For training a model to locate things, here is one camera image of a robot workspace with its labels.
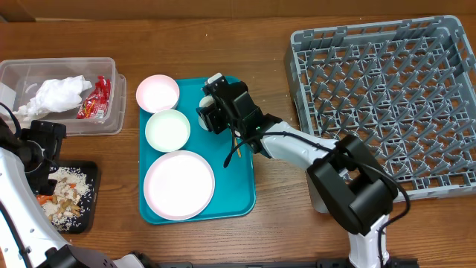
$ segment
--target wooden table surface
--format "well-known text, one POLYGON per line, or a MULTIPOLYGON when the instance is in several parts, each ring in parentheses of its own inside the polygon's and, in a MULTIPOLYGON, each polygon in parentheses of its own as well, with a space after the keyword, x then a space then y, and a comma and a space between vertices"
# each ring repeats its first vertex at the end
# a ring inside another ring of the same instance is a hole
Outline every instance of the wooden table surface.
MULTIPOLYGON (((157 262, 197 264, 345 258, 347 233, 328 214, 314 211, 304 172, 262 156, 254 157, 257 202, 247 216, 167 226, 142 220, 135 89, 152 74, 180 79, 222 72, 245 81, 264 112, 298 127, 283 65, 291 33, 407 18, 411 16, 0 24, 0 60, 111 57, 126 76, 122 132, 63 142, 63 159, 92 160, 102 170, 91 231, 65 235, 74 245, 111 258, 138 250, 157 262)), ((460 19, 476 45, 476 16, 460 19)), ((394 211, 402 209, 398 204, 394 211)), ((410 214, 388 229, 387 248, 393 256, 418 258, 421 267, 476 267, 475 222, 476 196, 415 201, 410 214)))

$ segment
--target red wrapper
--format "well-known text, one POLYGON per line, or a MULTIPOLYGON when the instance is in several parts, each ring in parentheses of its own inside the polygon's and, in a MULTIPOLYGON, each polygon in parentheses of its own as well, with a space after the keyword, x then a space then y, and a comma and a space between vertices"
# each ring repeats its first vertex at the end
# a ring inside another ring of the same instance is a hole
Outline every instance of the red wrapper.
POLYGON ((106 115, 109 106, 109 96, 111 95, 111 81, 105 80, 104 76, 99 76, 99 82, 95 84, 96 89, 86 98, 77 119, 96 118, 101 119, 106 115))

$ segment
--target gray dish rack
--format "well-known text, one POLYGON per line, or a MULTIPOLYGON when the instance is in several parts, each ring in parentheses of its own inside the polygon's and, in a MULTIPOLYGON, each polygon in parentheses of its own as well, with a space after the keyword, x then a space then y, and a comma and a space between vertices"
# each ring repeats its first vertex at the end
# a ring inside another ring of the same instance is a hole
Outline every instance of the gray dish rack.
POLYGON ((296 31, 285 58, 300 128, 358 136, 413 200, 476 191, 475 63, 454 16, 296 31))

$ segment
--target bowl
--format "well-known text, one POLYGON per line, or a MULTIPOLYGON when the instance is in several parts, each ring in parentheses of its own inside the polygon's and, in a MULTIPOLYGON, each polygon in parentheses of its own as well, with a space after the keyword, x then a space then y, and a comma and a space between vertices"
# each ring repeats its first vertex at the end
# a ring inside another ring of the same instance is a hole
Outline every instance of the bowl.
POLYGON ((146 124, 146 140, 159 152, 169 153, 182 148, 190 137, 190 122, 174 109, 157 112, 146 124))
POLYGON ((144 79, 135 92, 135 99, 139 106, 150 113, 175 109, 179 97, 180 89, 177 82, 162 74, 144 79))
POLYGON ((215 191, 208 162, 196 153, 166 153, 150 166, 144 180, 147 205, 167 220, 187 220, 202 212, 215 191))

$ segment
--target teal tray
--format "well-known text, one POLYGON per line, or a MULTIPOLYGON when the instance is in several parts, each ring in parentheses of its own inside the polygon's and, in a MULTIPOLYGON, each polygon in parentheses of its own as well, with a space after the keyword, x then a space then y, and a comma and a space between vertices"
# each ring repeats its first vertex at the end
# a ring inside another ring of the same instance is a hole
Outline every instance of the teal tray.
MULTIPOLYGON (((231 132, 219 135, 209 133, 199 126, 196 108, 204 97, 202 87, 207 78, 177 80, 180 99, 177 110, 183 112, 190 122, 190 138, 181 150, 198 153, 208 161, 215 175, 213 198, 202 213, 181 221, 166 220, 155 214, 144 197, 144 179, 152 163, 164 155, 147 143, 146 123, 152 114, 141 109, 139 113, 139 211, 144 220, 151 224, 180 223, 197 220, 212 220, 225 217, 239 217, 248 214, 256 202, 252 152, 241 147, 241 158, 233 155, 230 165, 223 168, 223 162, 231 149, 231 132)), ((235 77, 227 77, 228 82, 238 82, 235 77)))

